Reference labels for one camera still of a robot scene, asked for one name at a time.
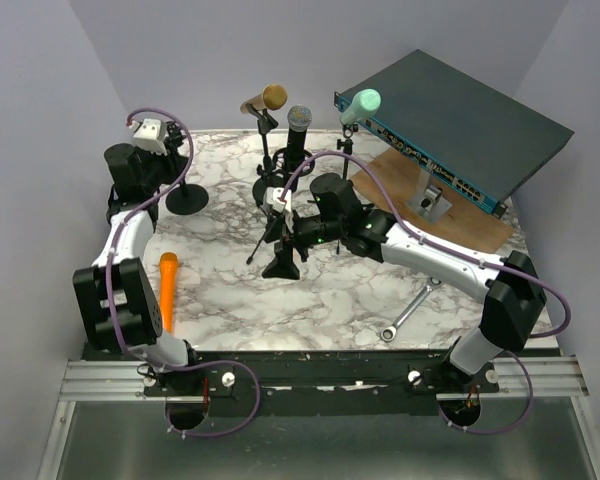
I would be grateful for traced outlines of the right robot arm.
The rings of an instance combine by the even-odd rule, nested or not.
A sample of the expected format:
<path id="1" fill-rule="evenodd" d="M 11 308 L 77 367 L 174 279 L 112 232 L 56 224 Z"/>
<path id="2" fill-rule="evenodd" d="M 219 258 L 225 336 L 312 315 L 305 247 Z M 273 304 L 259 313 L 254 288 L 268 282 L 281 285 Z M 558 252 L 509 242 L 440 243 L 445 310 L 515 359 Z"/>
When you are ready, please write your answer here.
<path id="1" fill-rule="evenodd" d="M 454 392 L 473 384 L 501 352 L 525 347 L 546 304 L 527 254 L 513 250 L 500 257 L 429 237 L 389 212 L 362 204 L 352 182 L 335 173 L 314 179 L 310 192 L 319 212 L 301 217 L 289 192 L 266 189 L 265 240 L 273 244 L 274 258 L 263 277 L 297 280 L 296 256 L 306 260 L 312 247 L 338 241 L 355 256 L 420 271 L 465 293 L 483 310 L 479 325 L 453 344 L 440 367 L 442 384 Z"/>

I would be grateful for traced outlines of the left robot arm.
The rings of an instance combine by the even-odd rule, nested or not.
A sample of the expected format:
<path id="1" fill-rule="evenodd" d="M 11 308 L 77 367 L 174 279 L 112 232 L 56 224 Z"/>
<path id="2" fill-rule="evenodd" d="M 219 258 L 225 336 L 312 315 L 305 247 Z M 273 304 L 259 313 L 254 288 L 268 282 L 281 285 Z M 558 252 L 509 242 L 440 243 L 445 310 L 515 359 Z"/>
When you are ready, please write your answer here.
<path id="1" fill-rule="evenodd" d="M 160 187 L 180 184 L 195 151 L 190 134 L 169 122 L 166 153 L 129 143 L 103 154 L 111 174 L 107 221 L 110 232 L 91 266 L 74 272 L 72 283 L 87 340 L 96 351 L 136 356 L 168 370 L 167 382 L 181 395 L 202 380 L 191 345 L 167 332 L 142 259 L 159 217 Z"/>

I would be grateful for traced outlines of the black tripod shock-mount stand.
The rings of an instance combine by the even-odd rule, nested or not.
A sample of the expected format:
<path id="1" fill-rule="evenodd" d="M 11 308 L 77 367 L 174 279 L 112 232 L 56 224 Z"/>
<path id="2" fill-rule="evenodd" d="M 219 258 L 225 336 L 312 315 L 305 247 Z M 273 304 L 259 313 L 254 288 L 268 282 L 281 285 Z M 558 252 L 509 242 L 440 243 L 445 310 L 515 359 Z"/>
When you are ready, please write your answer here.
<path id="1" fill-rule="evenodd" d="M 310 156 L 311 153 L 308 150 L 303 150 L 302 153 L 299 154 L 298 152 L 293 152 L 289 147 L 283 147 L 276 150 L 273 156 L 264 156 L 262 164 L 258 165 L 256 168 L 259 179 L 252 187 L 252 195 L 256 201 L 256 206 L 264 211 L 266 190 L 269 187 L 284 187 L 293 172 Z M 250 265 L 254 260 L 255 254 L 262 242 L 269 243 L 270 241 L 273 241 L 275 239 L 275 234 L 281 232 L 281 224 L 269 213 L 266 213 L 266 217 L 267 225 L 265 233 L 257 241 L 254 250 L 247 258 L 247 265 Z"/>

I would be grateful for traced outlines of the black silver-grille microphone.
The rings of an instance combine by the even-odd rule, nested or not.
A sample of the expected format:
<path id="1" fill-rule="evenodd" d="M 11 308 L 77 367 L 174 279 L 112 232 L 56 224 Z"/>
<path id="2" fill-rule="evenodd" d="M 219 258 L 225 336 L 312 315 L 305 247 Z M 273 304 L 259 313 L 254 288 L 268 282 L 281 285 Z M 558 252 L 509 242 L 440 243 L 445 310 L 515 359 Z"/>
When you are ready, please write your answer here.
<path id="1" fill-rule="evenodd" d="M 311 110 L 303 105 L 293 106 L 288 114 L 288 136 L 285 150 L 285 168 L 293 172 L 305 159 L 305 140 L 312 122 Z"/>

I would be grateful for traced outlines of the orange microphone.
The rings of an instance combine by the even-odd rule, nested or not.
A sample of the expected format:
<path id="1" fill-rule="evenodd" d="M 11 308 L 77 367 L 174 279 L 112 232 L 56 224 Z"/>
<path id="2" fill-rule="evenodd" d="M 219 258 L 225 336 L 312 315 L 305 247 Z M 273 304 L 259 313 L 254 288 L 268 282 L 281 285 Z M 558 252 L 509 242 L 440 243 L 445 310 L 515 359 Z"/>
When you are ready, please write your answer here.
<path id="1" fill-rule="evenodd" d="M 160 310 L 163 328 L 173 332 L 173 309 L 176 291 L 176 279 L 179 268 L 178 257 L 173 252 L 165 252 L 159 262 L 160 271 Z"/>

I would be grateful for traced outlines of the black round-base shock-mount stand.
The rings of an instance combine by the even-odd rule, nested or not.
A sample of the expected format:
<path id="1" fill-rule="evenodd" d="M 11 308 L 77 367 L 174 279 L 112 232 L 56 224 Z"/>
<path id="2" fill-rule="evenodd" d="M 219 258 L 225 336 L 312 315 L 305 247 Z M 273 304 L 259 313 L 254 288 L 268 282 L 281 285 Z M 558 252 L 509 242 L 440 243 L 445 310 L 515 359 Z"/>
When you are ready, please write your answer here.
<path id="1" fill-rule="evenodd" d="M 167 123 L 167 132 L 182 132 L 185 135 L 185 132 L 173 121 Z M 180 147 L 179 152 L 182 155 L 187 154 L 189 159 L 189 153 L 191 152 L 189 142 L 187 145 Z M 171 184 L 187 171 L 188 168 L 186 166 L 182 170 L 172 170 L 168 183 Z M 182 216 L 201 211 L 207 206 L 208 201 L 209 195 L 207 190 L 200 185 L 189 184 L 185 178 L 166 195 L 167 209 L 173 214 Z"/>

